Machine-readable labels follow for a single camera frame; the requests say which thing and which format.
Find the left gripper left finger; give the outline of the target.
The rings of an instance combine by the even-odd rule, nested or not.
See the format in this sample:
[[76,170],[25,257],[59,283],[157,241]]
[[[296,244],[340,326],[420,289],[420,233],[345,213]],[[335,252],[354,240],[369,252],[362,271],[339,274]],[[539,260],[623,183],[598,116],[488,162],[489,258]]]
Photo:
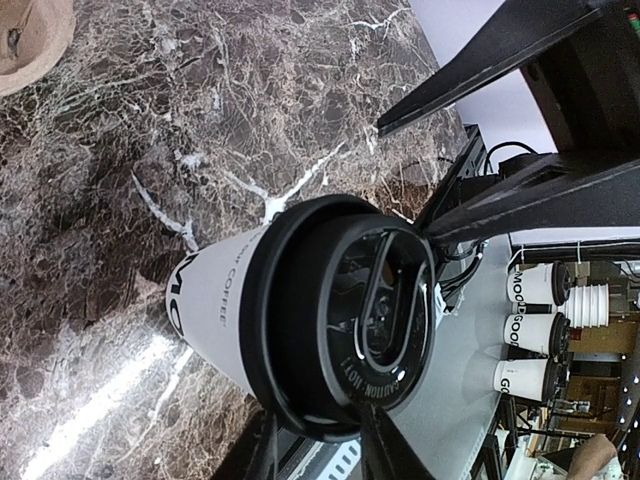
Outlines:
[[278,419],[268,414],[252,456],[252,478],[275,480],[278,474]]

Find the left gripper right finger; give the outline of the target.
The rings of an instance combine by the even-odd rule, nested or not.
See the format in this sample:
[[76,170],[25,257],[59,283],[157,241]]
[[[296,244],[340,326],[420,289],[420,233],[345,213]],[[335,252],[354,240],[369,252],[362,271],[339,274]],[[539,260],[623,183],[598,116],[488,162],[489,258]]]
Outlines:
[[364,479],[435,479],[383,408],[363,404],[360,416]]

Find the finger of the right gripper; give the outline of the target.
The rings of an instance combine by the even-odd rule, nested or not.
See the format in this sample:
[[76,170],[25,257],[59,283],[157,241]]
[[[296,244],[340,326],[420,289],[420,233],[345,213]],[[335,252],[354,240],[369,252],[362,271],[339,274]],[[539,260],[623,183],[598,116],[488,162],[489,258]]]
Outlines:
[[611,1],[504,1],[447,64],[377,120],[380,138],[542,58],[600,20]]
[[434,245],[540,228],[639,224],[639,157],[634,154],[526,155],[520,168],[450,179],[417,220]]

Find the single white paper cup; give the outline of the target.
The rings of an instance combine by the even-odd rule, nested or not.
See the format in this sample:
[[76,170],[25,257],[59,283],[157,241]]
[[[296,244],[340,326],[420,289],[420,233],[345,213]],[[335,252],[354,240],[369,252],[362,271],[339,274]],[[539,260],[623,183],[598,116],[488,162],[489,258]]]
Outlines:
[[278,397],[265,339],[268,256],[279,228],[267,224],[186,256],[170,275],[166,311],[178,335],[243,391]]

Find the brown cardboard cup carrier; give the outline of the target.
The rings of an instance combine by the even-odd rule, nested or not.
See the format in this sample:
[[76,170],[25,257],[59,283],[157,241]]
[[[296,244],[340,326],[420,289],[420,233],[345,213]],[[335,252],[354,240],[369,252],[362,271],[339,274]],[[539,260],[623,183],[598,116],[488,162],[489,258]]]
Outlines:
[[1,2],[1,96],[46,75],[73,41],[74,2]]

